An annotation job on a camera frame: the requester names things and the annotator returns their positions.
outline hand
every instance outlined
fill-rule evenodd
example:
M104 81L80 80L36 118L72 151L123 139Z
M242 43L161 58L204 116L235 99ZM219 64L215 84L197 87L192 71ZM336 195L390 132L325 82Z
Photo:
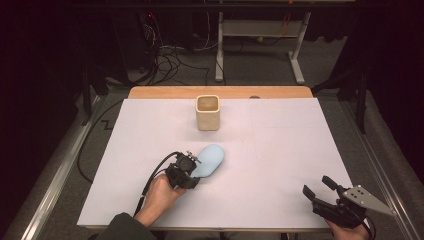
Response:
M368 232L364 226L359 225L354 229L342 228L339 225L324 219L328 226L333 231L334 239L336 240L367 240L369 238Z
M185 192L186 189L183 188L173 189L165 174L157 176L150 184L144 207L134 218L145 227L149 227L168 211Z

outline white paper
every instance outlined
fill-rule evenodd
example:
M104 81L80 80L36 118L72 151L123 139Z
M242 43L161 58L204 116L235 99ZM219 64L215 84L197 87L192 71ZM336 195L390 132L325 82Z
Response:
M154 227L201 229L327 228L303 195L335 203L327 175L351 186L317 99L221 99L221 127L196 127L194 99L127 99L78 225L106 226L132 215L147 179L174 151L225 151L221 166L178 199ZM169 159L164 167L175 162Z

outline light blue foam object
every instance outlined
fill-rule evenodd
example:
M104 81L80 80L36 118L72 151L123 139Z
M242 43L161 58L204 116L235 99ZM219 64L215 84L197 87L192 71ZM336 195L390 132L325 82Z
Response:
M197 168L191 173L191 177L209 177L224 160L224 149L216 144L206 146L198 155Z

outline table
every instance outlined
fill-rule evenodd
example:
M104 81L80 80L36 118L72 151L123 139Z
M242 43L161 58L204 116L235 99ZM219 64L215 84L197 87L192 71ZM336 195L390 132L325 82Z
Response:
M355 0L318 0L314 2L354 2ZM248 0L248 2L290 2L289 0ZM310 0L295 0L294 2L311 2ZM282 36L280 33L281 21L252 21L252 20L225 20L224 14L219 13L218 18L218 48L216 54L215 80L221 82L224 79L224 52L222 43L224 36L262 36L262 37L296 37L297 42L295 49L288 52L291 67L299 85L305 84L302 71L300 69L299 51L302 46L303 38L305 37L306 29L309 24L311 12L305 12L302 21L290 21L287 25L287 33Z
M195 120L192 103L200 94L220 96L219 131L200 132L190 124ZM252 96L261 99L246 99ZM321 199L334 201L336 193L320 182L323 174L342 185L351 182L319 103L307 87L137 87L128 98L78 225L102 228L121 211L132 214L158 158L186 146L196 154L218 142L226 152L224 162L180 198L153 230L328 231L322 218L312 213L303 184L323 195Z

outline sleeve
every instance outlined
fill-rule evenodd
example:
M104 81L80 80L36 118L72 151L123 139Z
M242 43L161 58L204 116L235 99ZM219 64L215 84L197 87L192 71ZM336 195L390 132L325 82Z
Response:
M109 226L96 240L155 240L153 234L143 224L132 218L127 213L116 215Z

